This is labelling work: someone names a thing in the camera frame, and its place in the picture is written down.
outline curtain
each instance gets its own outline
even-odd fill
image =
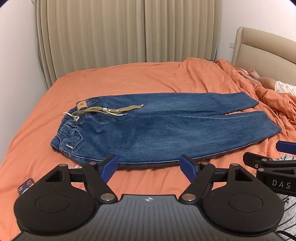
[[[221,0],[37,0],[47,85],[84,69],[214,60],[220,8]]]
[[[36,11],[48,87],[77,70],[146,61],[142,0],[37,0]]]
[[[144,0],[146,61],[214,60],[221,0]]]

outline white drawstring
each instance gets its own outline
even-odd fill
[[[69,115],[69,116],[71,116],[75,121],[78,121],[79,120],[79,116],[76,116],[76,115],[72,115],[72,114],[70,114],[70,113],[68,113],[68,112],[63,112],[63,114],[66,114],[66,115]]]
[[[114,113],[112,113],[112,112],[109,112],[109,111],[106,111],[108,114],[110,114],[110,115],[115,115],[115,116],[123,116],[123,115],[127,115],[127,113],[125,113],[125,114],[114,114]]]

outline bed headboard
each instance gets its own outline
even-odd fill
[[[264,31],[237,30],[232,65],[296,85],[296,42]]]

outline drawstring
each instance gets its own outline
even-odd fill
[[[78,110],[73,112],[72,114],[68,113],[68,112],[63,112],[63,114],[69,115],[71,116],[75,121],[79,120],[79,116],[75,115],[75,114],[86,114],[89,112],[101,112],[104,114],[109,114],[109,115],[114,115],[114,116],[123,116],[123,115],[127,115],[127,113],[124,114],[120,114],[124,111],[129,111],[129,110],[134,110],[134,109],[140,109],[142,108],[142,106],[144,106],[145,104],[141,104],[141,105],[131,105],[128,107],[124,107],[124,108],[119,108],[119,109],[108,109],[106,107],[100,107],[100,106],[96,106],[96,107],[89,107],[85,110]]]
[[[78,121],[79,120],[79,116],[77,116],[77,115],[72,115],[72,114],[70,114],[70,113],[68,113],[68,112],[63,112],[63,114],[66,114],[66,115],[69,115],[69,116],[71,116],[75,121]]]
[[[102,111],[103,111],[103,112],[106,112],[106,113],[108,113],[108,114],[110,114],[110,115],[115,115],[115,116],[123,116],[123,115],[127,115],[127,113],[125,113],[125,114],[114,114],[114,113],[112,113],[112,112],[107,111],[107,108],[106,108],[106,107],[104,107]]]

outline wall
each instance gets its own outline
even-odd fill
[[[221,27],[216,59],[232,60],[239,27],[259,29],[296,41],[296,6],[289,0],[221,0]]]
[[[0,163],[47,90],[38,58],[35,19],[31,0],[9,0],[0,8]]]

